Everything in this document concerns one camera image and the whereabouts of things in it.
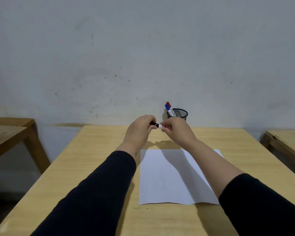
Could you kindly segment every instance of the wooden table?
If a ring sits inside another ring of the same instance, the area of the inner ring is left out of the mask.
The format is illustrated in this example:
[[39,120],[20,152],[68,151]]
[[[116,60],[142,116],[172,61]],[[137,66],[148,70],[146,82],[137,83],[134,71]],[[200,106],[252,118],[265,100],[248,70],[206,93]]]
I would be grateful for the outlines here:
[[[29,235],[60,199],[122,142],[126,126],[85,126],[0,225],[0,235]],[[241,129],[193,128],[198,139],[295,204],[295,175]],[[144,149],[178,148],[153,130]],[[138,205],[140,166],[131,182],[116,235],[237,235],[218,205]]]
[[0,118],[0,155],[22,141],[43,173],[50,166],[50,161],[39,141],[34,119]]
[[260,143],[268,150],[275,148],[295,164],[295,130],[268,130]]

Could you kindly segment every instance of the marker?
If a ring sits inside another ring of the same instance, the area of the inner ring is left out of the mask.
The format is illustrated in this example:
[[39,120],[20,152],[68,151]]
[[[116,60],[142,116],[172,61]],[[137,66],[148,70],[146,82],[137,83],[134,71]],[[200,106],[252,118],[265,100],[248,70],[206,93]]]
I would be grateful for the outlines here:
[[156,126],[157,128],[159,128],[159,129],[162,129],[162,127],[163,127],[163,125],[158,124],[158,123],[154,123],[154,122],[150,122],[150,125],[154,125],[154,126]]
[[167,104],[167,105],[169,106],[169,108],[171,109],[171,111],[172,111],[172,116],[173,116],[173,117],[176,117],[176,114],[175,114],[173,108],[171,107],[171,105],[169,104],[169,102],[166,102],[166,104]]
[[173,111],[171,111],[170,107],[167,104],[165,104],[165,108],[166,108],[168,114],[173,117],[174,116]]

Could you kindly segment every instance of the black mesh pen holder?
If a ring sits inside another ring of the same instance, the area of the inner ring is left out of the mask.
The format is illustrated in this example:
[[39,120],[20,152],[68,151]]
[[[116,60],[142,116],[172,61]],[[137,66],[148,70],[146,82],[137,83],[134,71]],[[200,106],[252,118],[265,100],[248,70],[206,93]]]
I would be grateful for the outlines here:
[[183,118],[183,119],[187,119],[187,116],[188,116],[188,112],[186,110],[183,110],[183,109],[180,109],[180,108],[173,108],[173,111],[176,115],[176,117],[180,117],[180,118]]

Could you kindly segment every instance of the black marker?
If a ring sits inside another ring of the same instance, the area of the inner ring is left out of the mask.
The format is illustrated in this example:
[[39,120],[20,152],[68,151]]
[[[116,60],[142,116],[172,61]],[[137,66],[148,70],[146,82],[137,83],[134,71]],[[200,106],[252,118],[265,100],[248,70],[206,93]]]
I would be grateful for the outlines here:
[[163,125],[158,124],[158,123],[154,123],[154,122],[150,122],[150,125],[154,125],[154,126],[156,126],[157,128],[159,128],[159,129],[162,129],[162,127],[163,127]]

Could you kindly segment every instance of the hand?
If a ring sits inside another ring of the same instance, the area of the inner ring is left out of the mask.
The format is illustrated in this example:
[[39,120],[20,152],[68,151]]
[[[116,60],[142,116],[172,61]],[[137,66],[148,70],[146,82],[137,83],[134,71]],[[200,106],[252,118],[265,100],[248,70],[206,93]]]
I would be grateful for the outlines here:
[[140,151],[147,142],[151,130],[157,129],[156,126],[150,125],[151,121],[156,122],[153,115],[144,115],[137,118],[128,127],[124,141],[116,150],[125,151],[134,157],[135,153]]
[[161,130],[186,151],[198,141],[188,123],[182,118],[171,117],[160,124],[163,125]]

